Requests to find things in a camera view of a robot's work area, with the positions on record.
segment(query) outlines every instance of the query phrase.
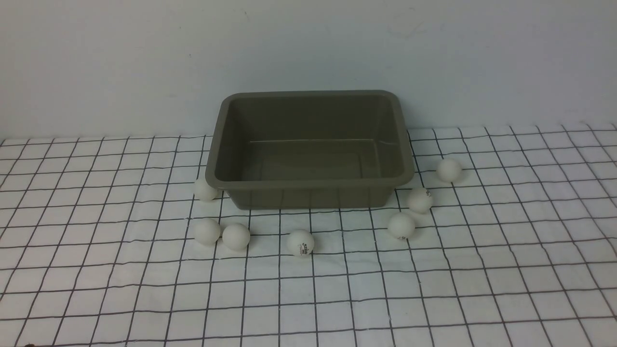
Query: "black grid line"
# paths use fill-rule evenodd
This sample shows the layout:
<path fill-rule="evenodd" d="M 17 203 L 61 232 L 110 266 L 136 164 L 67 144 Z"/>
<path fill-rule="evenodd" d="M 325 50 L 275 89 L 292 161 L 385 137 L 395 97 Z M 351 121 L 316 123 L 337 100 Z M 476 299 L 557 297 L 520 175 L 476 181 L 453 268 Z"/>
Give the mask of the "black grid line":
<path fill-rule="evenodd" d="M 179 144 L 180 144 L 180 138 L 178 138 L 178 142 L 176 143 L 176 152 L 174 152 L 174 155 L 173 155 L 172 166 L 173 166 L 173 162 L 175 162 L 175 160 L 176 160 L 176 155 L 178 154 L 178 153 L 177 153 L 177 150 L 178 150 L 178 145 L 179 145 Z M 171 179 L 171 177 L 172 177 L 172 176 L 170 175 L 170 176 L 167 178 L 167 183 L 168 183 L 168 184 L 169 184 L 169 180 Z M 168 190 L 168 188 L 169 188 L 169 185 L 167 185 L 167 186 L 165 187 L 165 193 L 164 193 L 164 195 L 163 195 L 163 196 L 166 196 L 166 195 L 167 195 L 167 190 Z M 153 235 L 153 237 L 152 237 L 152 239 L 153 239 L 153 240 L 154 240 L 154 239 L 156 239 L 156 233 L 158 232 L 158 229 L 159 229 L 159 228 L 158 228 L 158 226 L 159 226 L 159 223 L 160 223 L 160 218 L 161 218 L 162 213 L 163 213 L 163 206 L 161 206 L 161 207 L 160 207 L 160 211 L 159 211 L 159 218 L 157 219 L 157 228 L 154 230 L 154 235 Z M 147 260 L 146 260 L 146 265 L 144 266 L 144 270 L 143 270 L 143 272 L 142 272 L 142 274 L 141 274 L 141 279 L 139 280 L 139 286 L 138 286 L 138 289 L 137 289 L 137 295 L 135 296 L 135 304 L 134 304 L 134 306 L 133 306 L 133 310 L 136 310 L 136 309 L 137 309 L 137 303 L 138 303 L 138 301 L 139 301 L 139 292 L 140 292 L 140 289 L 141 289 L 141 287 L 142 287 L 142 284 L 144 283 L 144 278 L 145 278 L 145 276 L 146 276 L 146 271 L 148 270 L 148 263 L 149 263 L 150 257 L 152 256 L 152 249 L 153 249 L 153 247 L 154 247 L 154 242 L 152 242 L 152 243 L 150 244 L 150 250 L 148 251 L 148 258 L 147 258 Z M 134 313 L 132 313 L 132 314 L 131 314 L 131 324 L 129 325 L 129 328 L 128 328 L 128 333 L 126 334 L 126 339 L 127 339 L 127 340 L 129 340 L 129 339 L 130 339 L 130 337 L 131 337 L 131 329 L 133 328 L 133 322 L 134 322 L 134 321 L 135 321 L 135 314 L 134 314 Z"/>
<path fill-rule="evenodd" d="M 476 166 L 475 166 L 475 164 L 473 163 L 473 161 L 472 161 L 472 166 L 473 166 L 473 170 L 476 172 L 476 174 L 478 174 L 478 169 L 476 168 Z M 483 186 L 482 186 L 482 190 L 483 190 L 484 194 L 488 197 L 488 193 L 487 193 L 487 191 L 486 191 L 486 186 L 484 186 L 484 185 L 483 185 Z M 509 250 L 510 254 L 512 255 L 512 258 L 514 259 L 514 261 L 515 261 L 515 263 L 516 263 L 516 269 L 518 270 L 518 274 L 520 275 L 520 277 L 521 277 L 521 278 L 523 278 L 523 285 L 524 285 L 524 287 L 525 287 L 525 292 L 527 292 L 526 294 L 527 294 L 527 296 L 529 297 L 529 300 L 530 300 L 530 302 L 531 302 L 531 304 L 532 304 L 532 306 L 533 306 L 533 308 L 534 308 L 534 311 L 535 311 L 536 315 L 537 315 L 538 317 L 540 317 L 540 314 L 539 314 L 538 308 L 536 307 L 536 304 L 535 304 L 535 302 L 533 301 L 533 298 L 531 297 L 531 292 L 530 292 L 530 290 L 529 290 L 528 284 L 524 281 L 523 272 L 522 272 L 522 270 L 521 270 L 521 266 L 520 266 L 520 264 L 519 264 L 519 262 L 518 262 L 518 259 L 516 258 L 516 254 L 515 254 L 515 253 L 514 253 L 514 251 L 512 250 L 511 244 L 507 241 L 507 236 L 506 236 L 506 234 L 505 234 L 505 232 L 504 232 L 504 230 L 503 230 L 502 223 L 501 223 L 501 222 L 499 222 L 499 218 L 498 218 L 497 213 L 496 213 L 496 211 L 495 211 L 495 208 L 494 208 L 494 206 L 493 206 L 492 204 L 491 204 L 491 211 L 492 211 L 493 215 L 495 216 L 495 219 L 496 219 L 496 220 L 498 220 L 497 225 L 499 226 L 499 230 L 501 231 L 501 234 L 502 234 L 502 236 L 503 236 L 503 239 L 504 239 L 504 240 L 506 240 L 507 247 L 508 247 L 508 250 Z M 546 331 L 546 327 L 544 326 L 544 323 L 543 323 L 543 322 L 540 322 L 540 323 L 542 324 L 542 330 L 544 331 L 544 335 L 546 336 L 546 338 L 547 338 L 547 340 L 548 340 L 549 344 L 552 346 L 552 345 L 553 345 L 553 343 L 552 343 L 552 342 L 551 342 L 551 340 L 550 340 L 549 334 L 548 334 L 548 333 L 547 333 L 547 331 Z M 508 333 L 508 329 L 506 328 L 505 330 L 506 330 L 506 333 L 508 334 L 508 339 L 510 340 L 510 343 L 512 344 L 512 341 L 511 341 L 511 338 L 510 338 L 510 334 Z"/>
<path fill-rule="evenodd" d="M 469 153 L 469 148 L 467 147 L 467 144 L 465 143 L 464 140 L 463 140 L 463 144 L 465 145 L 465 149 L 467 149 L 467 153 Z M 439 147 L 439 143 L 437 144 L 437 148 L 439 148 L 439 151 L 441 152 L 441 147 Z M 463 218 L 465 219 L 465 223 L 467 225 L 469 225 L 470 223 L 467 220 L 467 216 L 465 215 L 465 211 L 463 210 L 463 207 L 461 205 L 461 201 L 460 201 L 460 198 L 458 197 L 457 190 L 456 189 L 453 189 L 453 190 L 454 190 L 454 195 L 457 198 L 458 205 L 460 206 L 461 214 L 463 215 Z M 482 268 L 484 269 L 484 276 L 486 278 L 489 278 L 488 271 L 486 270 L 486 264 L 484 263 L 484 260 L 482 259 L 482 256 L 480 255 L 480 251 L 478 251 L 478 244 L 477 244 L 476 238 L 473 236 L 473 233 L 471 232 L 471 230 L 470 230 L 470 237 L 471 237 L 471 240 L 473 241 L 473 246 L 474 246 L 474 249 L 476 250 L 476 254 L 480 258 L 480 262 L 482 263 Z M 510 333 L 508 332 L 508 329 L 507 329 L 507 327 L 505 325 L 505 321 L 503 320 L 502 310 L 501 310 L 501 308 L 499 308 L 499 303 L 497 302 L 497 298 L 495 297 L 495 291 L 493 291 L 493 286 L 491 285 L 491 281 L 487 281 L 487 283 L 489 285 L 489 289 L 491 290 L 491 295 L 493 297 L 493 302 L 495 303 L 495 307 L 497 308 L 497 312 L 499 313 L 499 317 L 502 320 L 503 329 L 505 330 L 506 336 L 508 337 L 508 341 L 510 342 L 510 346 L 513 346 L 512 339 L 510 338 Z"/>
<path fill-rule="evenodd" d="M 152 141 L 150 143 L 150 148 L 152 148 L 152 144 L 153 143 L 154 143 L 154 139 L 152 139 Z M 143 180 L 143 172 L 142 172 L 141 178 L 139 180 L 140 181 Z M 135 200 L 137 199 L 137 194 L 138 194 L 138 190 L 135 190 L 135 197 L 133 198 L 133 203 L 131 204 L 129 215 L 131 215 L 131 213 L 133 212 L 133 208 L 135 206 Z M 124 239 L 124 236 L 126 235 L 127 229 L 128 229 L 128 223 L 125 224 L 124 230 L 122 231 L 122 239 Z M 122 244 L 118 247 L 118 251 L 116 252 L 116 255 L 114 257 L 115 262 L 117 262 L 117 260 L 118 260 L 118 256 L 120 255 L 121 249 L 122 249 Z M 99 307 L 99 314 L 97 316 L 96 323 L 94 324 L 94 329 L 92 331 L 92 336 L 90 338 L 90 343 L 92 343 L 94 341 L 94 334 L 96 334 L 96 329 L 98 328 L 100 317 L 101 317 L 101 315 L 103 315 L 103 313 L 102 313 L 103 305 L 105 304 L 105 298 L 107 297 L 107 292 L 108 292 L 108 289 L 110 288 L 109 283 L 111 282 L 112 276 L 114 274 L 114 269 L 115 269 L 115 265 L 116 265 L 115 262 L 114 262 L 114 264 L 112 264 L 111 271 L 109 272 L 109 277 L 107 278 L 107 285 L 104 288 L 103 298 L 101 299 L 101 306 Z"/>
<path fill-rule="evenodd" d="M 128 143 L 128 141 L 125 141 L 124 147 L 123 147 L 123 149 L 122 149 L 122 152 L 123 152 L 123 153 L 124 153 L 124 150 L 126 149 L 126 144 L 127 144 L 127 143 Z M 97 153 L 101 150 L 101 147 L 102 147 L 102 141 L 101 141 L 101 144 L 99 145 L 99 148 L 98 148 Z M 122 161 L 118 161 L 118 169 L 120 168 L 120 164 L 121 164 L 121 163 L 122 163 Z M 92 161 L 92 166 L 90 167 L 90 169 L 92 169 L 92 167 L 94 167 L 94 161 Z M 81 190 L 80 190 L 80 196 L 79 196 L 79 197 L 81 197 L 81 194 L 82 194 L 82 192 L 83 192 L 83 190 L 84 190 L 84 188 L 85 188 L 85 186 L 86 186 L 86 182 L 88 181 L 88 177 L 89 177 L 89 175 L 90 175 L 90 172 L 88 172 L 88 176 L 86 176 L 86 180 L 84 180 L 84 184 L 83 184 L 83 186 L 81 187 Z M 106 198 L 105 198 L 105 201 L 107 201 L 107 199 L 109 199 L 109 194 L 110 194 L 110 192 L 111 192 L 111 189 L 107 192 L 107 196 L 106 196 Z M 76 208 L 77 208 L 77 205 L 75 205 L 75 206 L 73 207 L 73 209 L 72 209 L 72 211 L 71 211 L 71 216 L 69 217 L 69 220 L 70 220 L 70 218 L 72 218 L 72 217 L 73 217 L 73 214 L 75 213 L 75 209 L 76 209 Z M 103 215 L 103 211 L 104 211 L 104 209 L 102 208 L 102 209 L 101 209 L 101 212 L 99 213 L 98 220 L 101 220 L 101 217 L 102 217 L 102 215 Z M 62 317 L 62 318 L 60 318 L 60 323 L 58 324 L 58 330 L 56 331 L 56 335 L 55 335 L 55 337 L 54 337 L 54 341 L 52 342 L 52 345 L 55 345 L 55 344 L 56 344 L 56 340 L 58 339 L 58 336 L 60 335 L 60 330 L 62 329 L 62 323 L 64 322 L 65 316 L 67 315 L 68 307 L 69 307 L 69 305 L 70 305 L 70 303 L 71 303 L 71 299 L 73 298 L 73 294 L 74 294 L 74 292 L 75 292 L 75 288 L 77 287 L 77 282 L 79 281 L 79 276 L 80 276 L 80 274 L 81 274 L 81 271 L 85 268 L 85 267 L 84 267 L 84 264 L 85 264 L 85 262 L 86 262 L 86 259 L 88 258 L 88 251 L 89 251 L 89 250 L 90 250 L 90 248 L 91 248 L 91 245 L 92 245 L 92 240 L 94 239 L 94 235 L 95 235 L 95 232 L 92 232 L 92 237 L 90 238 L 90 243 L 91 243 L 91 244 L 87 246 L 87 248 L 86 248 L 86 254 L 83 256 L 83 260 L 81 261 L 81 266 L 80 266 L 79 270 L 77 271 L 77 275 L 75 276 L 75 281 L 74 281 L 74 283 L 73 283 L 73 290 L 70 292 L 70 294 L 69 294 L 69 296 L 68 296 L 67 305 L 64 307 L 64 313 L 62 314 L 62 316 L 63 316 L 63 317 Z"/>
<path fill-rule="evenodd" d="M 439 147 L 439 143 L 437 143 L 437 148 L 439 149 L 439 152 L 441 152 L 441 149 L 440 149 L 440 147 Z M 416 165 L 417 165 L 417 164 L 418 164 L 418 159 L 417 159 L 417 157 L 414 157 L 414 159 L 416 160 Z M 432 209 L 431 209 L 431 210 L 429 210 L 429 213 L 431 214 L 431 218 L 433 219 L 433 223 L 434 223 L 435 225 L 437 225 L 437 220 L 435 219 L 435 213 L 433 212 L 433 210 L 432 210 Z M 439 238 L 439 244 L 441 245 L 441 251 L 442 251 L 442 252 L 443 252 L 443 254 L 444 254 L 445 261 L 446 261 L 446 263 L 448 264 L 448 269 L 449 269 L 450 279 L 452 280 L 452 285 L 454 286 L 454 294 L 455 294 L 455 295 L 456 295 L 456 297 L 457 297 L 457 301 L 458 301 L 458 308 L 461 310 L 461 314 L 463 315 L 463 321 L 464 321 L 464 323 L 465 323 L 465 328 L 467 329 L 467 336 L 469 336 L 469 341 L 470 341 L 470 343 L 471 343 L 471 345 L 472 345 L 472 347 L 473 347 L 473 346 L 474 346 L 474 341 L 473 341 L 473 338 L 471 337 L 471 330 L 469 329 L 469 324 L 468 324 L 468 322 L 467 322 L 466 312 L 465 312 L 465 310 L 464 310 L 464 308 L 463 308 L 463 304 L 461 303 L 460 296 L 458 295 L 458 288 L 457 288 L 457 286 L 456 286 L 456 282 L 455 282 L 455 280 L 454 280 L 454 274 L 452 273 L 452 265 L 451 265 L 451 263 L 450 263 L 450 259 L 448 259 L 448 255 L 445 253 L 445 249 L 443 248 L 443 247 L 444 247 L 444 242 L 443 242 L 442 237 L 441 237 L 441 235 L 439 234 L 439 232 L 437 232 L 437 237 Z"/>
<path fill-rule="evenodd" d="M 509 174 L 508 172 L 506 172 L 505 174 L 506 174 L 506 176 L 508 177 L 508 181 L 510 181 L 510 183 L 512 183 L 512 179 L 510 178 L 510 174 Z M 516 194 L 516 198 L 518 199 L 518 201 L 521 201 L 521 202 L 522 202 L 522 200 L 521 200 L 521 198 L 520 198 L 520 196 L 519 196 L 519 194 L 518 194 L 518 192 L 517 192 L 516 190 L 514 190 L 514 194 Z M 523 211 L 524 211 L 525 216 L 527 217 L 527 219 L 528 219 L 528 220 L 531 220 L 531 219 L 529 218 L 529 214 L 528 214 L 527 210 L 525 210 L 525 209 L 523 208 Z M 539 240 L 539 239 L 540 239 L 540 237 L 538 236 L 538 233 L 537 233 L 537 231 L 536 231 L 536 227 L 535 227 L 535 226 L 533 226 L 533 224 L 532 224 L 532 225 L 531 225 L 531 228 L 533 229 L 534 233 L 536 234 L 536 237 L 537 237 L 537 238 L 538 238 L 538 240 Z M 560 285 L 560 286 L 561 286 L 561 288 L 565 291 L 565 287 L 563 286 L 563 283 L 562 283 L 561 279 L 559 278 L 559 274 L 558 274 L 558 273 L 557 273 L 557 271 L 555 270 L 555 264 L 553 264 L 553 261 L 552 261 L 552 260 L 551 260 L 551 258 L 550 258 L 549 252 L 546 250 L 546 248 L 544 247 L 544 245 L 540 244 L 540 247 L 542 247 L 542 249 L 544 250 L 544 253 L 546 254 L 546 256 L 547 256 L 547 258 L 548 258 L 548 260 L 549 260 L 550 267 L 551 267 L 551 269 L 553 270 L 553 273 L 555 274 L 555 277 L 557 278 L 557 281 L 559 282 L 559 285 Z M 576 318 L 578 319 L 578 322 L 579 322 L 579 325 L 581 326 L 581 329 L 582 329 L 582 330 L 583 330 L 583 332 L 585 333 L 585 337 L 587 338 L 587 342 L 589 342 L 589 344 L 591 345 L 591 344 L 592 344 L 592 343 L 591 343 L 591 339 L 589 338 L 589 335 L 587 334 L 587 331 L 585 330 L 585 327 L 583 326 L 583 324 L 582 324 L 582 322 L 581 322 L 581 320 L 580 320 L 580 318 L 579 318 L 579 316 L 578 316 L 578 313 L 576 312 L 576 309 L 574 308 L 574 305 L 572 304 L 572 300 L 570 300 L 570 297 L 569 297 L 569 296 L 567 296 L 567 295 L 566 295 L 566 297 L 568 298 L 568 303 L 569 303 L 569 305 L 570 305 L 570 307 L 571 307 L 572 311 L 574 312 L 574 315 L 575 315 L 575 316 L 576 316 Z M 547 336 L 547 339 L 549 340 L 549 343 L 550 343 L 551 345 L 553 345 L 553 342 L 551 341 L 550 336 L 548 335 L 548 333 L 547 333 L 547 335 L 546 335 L 546 336 Z"/>

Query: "plastic tub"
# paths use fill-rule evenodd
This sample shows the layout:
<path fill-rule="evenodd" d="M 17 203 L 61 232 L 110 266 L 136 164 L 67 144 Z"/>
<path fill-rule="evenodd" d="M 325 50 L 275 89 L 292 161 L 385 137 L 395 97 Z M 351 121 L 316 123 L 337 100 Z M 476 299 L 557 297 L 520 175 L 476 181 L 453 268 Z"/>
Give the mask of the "plastic tub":
<path fill-rule="evenodd" d="M 413 177 L 387 91 L 235 94 L 223 101 L 205 178 L 240 209 L 383 206 Z"/>

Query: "table surface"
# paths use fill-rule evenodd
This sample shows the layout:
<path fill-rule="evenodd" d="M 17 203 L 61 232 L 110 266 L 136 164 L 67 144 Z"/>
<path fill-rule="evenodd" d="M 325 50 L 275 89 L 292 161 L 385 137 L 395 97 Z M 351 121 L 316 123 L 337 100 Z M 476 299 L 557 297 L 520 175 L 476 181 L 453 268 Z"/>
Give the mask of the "table surface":
<path fill-rule="evenodd" d="M 210 136 L 3 141 L 0 346 L 617 345 L 615 126 L 409 135 L 384 207 L 283 211 L 193 198 Z M 395 240 L 418 186 L 435 205 Z M 205 217 L 249 248 L 197 244 Z M 286 254 L 297 228 L 312 257 Z"/>

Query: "wall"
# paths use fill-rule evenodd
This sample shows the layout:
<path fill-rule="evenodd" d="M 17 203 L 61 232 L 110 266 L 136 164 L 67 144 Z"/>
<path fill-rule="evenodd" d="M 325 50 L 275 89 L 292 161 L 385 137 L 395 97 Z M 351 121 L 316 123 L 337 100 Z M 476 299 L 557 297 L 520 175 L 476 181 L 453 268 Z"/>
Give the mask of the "wall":
<path fill-rule="evenodd" d="M 241 91 L 411 127 L 617 120 L 615 0 L 2 0 L 0 137 L 211 133 Z"/>

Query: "ping pong ball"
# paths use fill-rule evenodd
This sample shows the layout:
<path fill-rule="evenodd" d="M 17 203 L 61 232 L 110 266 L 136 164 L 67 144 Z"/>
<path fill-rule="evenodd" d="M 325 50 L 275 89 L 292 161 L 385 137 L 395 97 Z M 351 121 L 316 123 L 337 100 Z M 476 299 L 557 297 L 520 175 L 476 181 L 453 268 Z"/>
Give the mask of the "ping pong ball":
<path fill-rule="evenodd" d="M 437 166 L 437 177 L 443 182 L 454 182 L 461 175 L 461 164 L 451 158 L 445 158 Z"/>
<path fill-rule="evenodd" d="M 416 213 L 426 213 L 433 206 L 433 196 L 426 188 L 414 188 L 407 196 L 407 207 Z"/>
<path fill-rule="evenodd" d="M 306 230 L 296 230 L 287 236 L 287 249 L 294 256 L 308 256 L 314 247 L 315 239 Z"/>
<path fill-rule="evenodd" d="M 218 190 L 209 186 L 204 178 L 196 180 L 193 188 L 195 197 L 204 202 L 212 201 L 218 195 Z"/>
<path fill-rule="evenodd" d="M 210 218 L 206 218 L 193 227 L 195 241 L 204 246 L 212 246 L 221 237 L 221 226 Z"/>
<path fill-rule="evenodd" d="M 223 230 L 223 244 L 232 251 L 241 251 L 249 244 L 251 233 L 240 223 L 229 224 Z"/>
<path fill-rule="evenodd" d="M 412 217 L 402 212 L 390 217 L 390 220 L 387 223 L 387 231 L 390 235 L 399 240 L 410 238 L 415 229 L 416 223 L 413 221 Z"/>

